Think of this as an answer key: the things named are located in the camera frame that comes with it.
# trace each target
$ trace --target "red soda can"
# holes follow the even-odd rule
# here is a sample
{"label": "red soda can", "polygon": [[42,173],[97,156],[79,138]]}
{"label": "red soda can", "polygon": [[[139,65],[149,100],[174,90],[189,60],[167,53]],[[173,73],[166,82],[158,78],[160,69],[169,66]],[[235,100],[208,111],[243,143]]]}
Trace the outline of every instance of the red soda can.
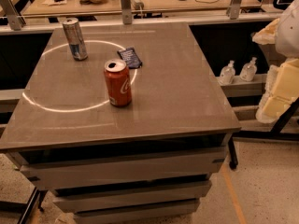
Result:
{"label": "red soda can", "polygon": [[132,101],[130,73],[125,61],[112,59],[105,63],[104,76],[110,103],[125,106]]}

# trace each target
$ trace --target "clear plastic bottle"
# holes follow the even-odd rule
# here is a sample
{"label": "clear plastic bottle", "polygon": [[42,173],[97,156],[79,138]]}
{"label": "clear plastic bottle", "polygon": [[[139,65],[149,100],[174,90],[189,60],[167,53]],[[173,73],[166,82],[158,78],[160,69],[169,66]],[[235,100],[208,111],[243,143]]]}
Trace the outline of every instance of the clear plastic bottle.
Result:
{"label": "clear plastic bottle", "polygon": [[254,75],[256,74],[257,67],[255,65],[256,63],[256,57],[252,57],[250,63],[244,64],[242,71],[240,73],[240,78],[244,81],[252,81],[254,78]]}
{"label": "clear plastic bottle", "polygon": [[221,85],[232,84],[235,76],[234,62],[235,61],[230,61],[228,65],[222,68],[219,78],[219,82]]}

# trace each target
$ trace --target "drawer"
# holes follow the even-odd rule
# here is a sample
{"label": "drawer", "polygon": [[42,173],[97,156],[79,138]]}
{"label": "drawer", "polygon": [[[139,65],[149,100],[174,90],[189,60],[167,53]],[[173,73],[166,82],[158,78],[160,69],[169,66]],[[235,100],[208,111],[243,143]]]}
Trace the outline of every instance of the drawer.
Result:
{"label": "drawer", "polygon": [[173,183],[167,185],[118,186],[115,190],[57,197],[53,202],[64,212],[83,212],[149,203],[199,199],[206,196],[210,181]]}
{"label": "drawer", "polygon": [[225,147],[151,153],[83,161],[23,165],[40,190],[68,189],[218,172]]}
{"label": "drawer", "polygon": [[77,224],[107,224],[152,217],[186,215],[195,212],[198,205],[199,200],[195,199],[181,202],[157,203],[127,208],[107,209],[104,211],[76,214],[74,215],[74,220]]}

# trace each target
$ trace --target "silver can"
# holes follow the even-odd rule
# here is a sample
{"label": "silver can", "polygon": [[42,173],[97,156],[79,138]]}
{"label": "silver can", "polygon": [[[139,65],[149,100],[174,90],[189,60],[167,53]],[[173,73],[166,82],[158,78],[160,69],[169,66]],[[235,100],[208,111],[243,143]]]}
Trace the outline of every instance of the silver can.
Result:
{"label": "silver can", "polygon": [[66,39],[75,60],[82,61],[87,58],[83,35],[78,24],[78,19],[69,18],[63,22]]}

